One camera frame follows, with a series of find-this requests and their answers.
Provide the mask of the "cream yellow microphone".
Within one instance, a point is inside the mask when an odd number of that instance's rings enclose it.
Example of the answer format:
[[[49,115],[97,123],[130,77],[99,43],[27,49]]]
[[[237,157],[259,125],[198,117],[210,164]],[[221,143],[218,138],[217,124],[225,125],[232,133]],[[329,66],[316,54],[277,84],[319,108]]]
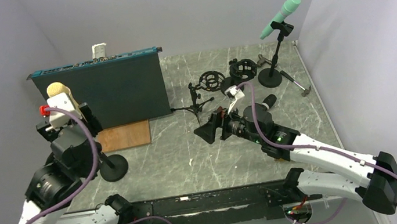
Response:
[[[76,109],[79,108],[79,104],[73,97],[73,94],[71,93],[71,89],[68,86],[65,86],[63,83],[53,82],[53,83],[49,84],[46,91],[47,91],[47,95],[49,97],[54,97],[58,94],[65,93],[66,95],[68,95],[68,97],[70,98],[70,100],[73,103],[73,105],[75,106],[75,108]]]

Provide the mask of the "black condenser microphone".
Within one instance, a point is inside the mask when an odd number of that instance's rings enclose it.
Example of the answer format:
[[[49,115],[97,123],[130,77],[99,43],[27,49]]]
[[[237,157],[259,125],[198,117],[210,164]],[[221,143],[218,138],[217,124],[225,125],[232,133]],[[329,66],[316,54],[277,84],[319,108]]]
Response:
[[[268,95],[264,100],[262,101],[261,105],[264,110],[270,110],[276,103],[277,101],[277,96],[274,94]]]

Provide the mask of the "black round-base clip stand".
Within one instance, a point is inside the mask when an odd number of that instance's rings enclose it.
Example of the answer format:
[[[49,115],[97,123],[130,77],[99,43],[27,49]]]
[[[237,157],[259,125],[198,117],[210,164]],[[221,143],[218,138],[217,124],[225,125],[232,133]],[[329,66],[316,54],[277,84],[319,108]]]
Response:
[[[282,83],[283,80],[283,76],[280,71],[276,70],[281,43],[285,37],[292,33],[294,26],[284,21],[282,21],[281,23],[273,21],[270,25],[272,28],[279,31],[279,35],[277,36],[277,47],[275,50],[275,54],[272,56],[270,68],[265,68],[258,74],[258,81],[264,87],[276,88]]]

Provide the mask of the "mint green microphone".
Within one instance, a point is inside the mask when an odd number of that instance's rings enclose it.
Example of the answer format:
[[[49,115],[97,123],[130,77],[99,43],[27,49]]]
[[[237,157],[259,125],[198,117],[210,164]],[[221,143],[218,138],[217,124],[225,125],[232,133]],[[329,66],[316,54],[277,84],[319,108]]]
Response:
[[[271,24],[273,22],[282,23],[286,19],[286,17],[288,17],[290,14],[294,13],[297,10],[300,4],[301,0],[286,0],[280,10],[273,17],[273,19],[270,20],[270,22],[262,30],[259,38],[263,40],[268,37],[274,30]]]

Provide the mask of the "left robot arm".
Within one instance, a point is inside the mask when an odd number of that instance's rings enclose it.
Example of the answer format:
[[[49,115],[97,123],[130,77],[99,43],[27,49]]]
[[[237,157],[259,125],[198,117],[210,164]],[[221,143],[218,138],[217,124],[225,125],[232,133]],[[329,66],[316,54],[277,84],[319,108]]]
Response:
[[[80,114],[77,118],[62,110],[67,122],[60,129],[51,129],[48,122],[37,125],[51,153],[29,183],[19,224],[56,224],[73,198],[98,175],[116,171],[122,178],[126,174],[126,159],[106,156],[95,141],[102,126],[86,103],[81,104]],[[115,194],[80,224],[131,224],[133,216],[131,203]]]

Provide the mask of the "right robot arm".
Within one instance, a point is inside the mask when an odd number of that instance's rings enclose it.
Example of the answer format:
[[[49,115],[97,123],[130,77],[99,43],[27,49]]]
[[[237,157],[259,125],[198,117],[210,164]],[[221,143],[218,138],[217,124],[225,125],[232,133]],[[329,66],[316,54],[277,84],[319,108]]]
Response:
[[[325,171],[291,169],[283,185],[292,201],[310,195],[329,195],[361,201],[374,212],[391,215],[397,209],[397,162],[384,151],[365,155],[315,140],[295,129],[275,124],[269,109],[272,103],[248,106],[243,115],[219,107],[209,120],[194,130],[205,142],[234,135],[259,144],[269,157],[318,166]]]

